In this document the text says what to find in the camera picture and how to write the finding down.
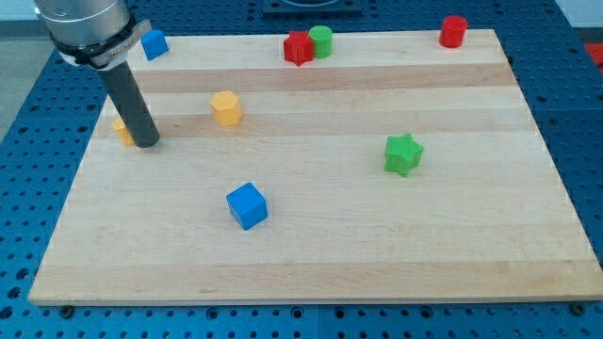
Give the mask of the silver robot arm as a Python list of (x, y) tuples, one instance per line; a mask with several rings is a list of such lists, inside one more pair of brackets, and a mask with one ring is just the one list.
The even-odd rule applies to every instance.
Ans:
[(140, 148), (156, 145), (159, 132), (127, 61), (152, 30), (123, 0), (35, 0), (36, 13), (63, 59), (100, 76), (125, 128)]

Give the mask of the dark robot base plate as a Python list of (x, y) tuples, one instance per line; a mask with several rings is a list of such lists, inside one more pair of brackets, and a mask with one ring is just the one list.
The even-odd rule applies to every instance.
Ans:
[(286, 14), (357, 14), (363, 0), (261, 0), (264, 17)]

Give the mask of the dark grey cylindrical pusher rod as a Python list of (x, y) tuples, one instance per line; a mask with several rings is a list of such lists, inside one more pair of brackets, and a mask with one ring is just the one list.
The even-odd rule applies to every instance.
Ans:
[(128, 63), (98, 73), (134, 144), (139, 148), (156, 145), (159, 132)]

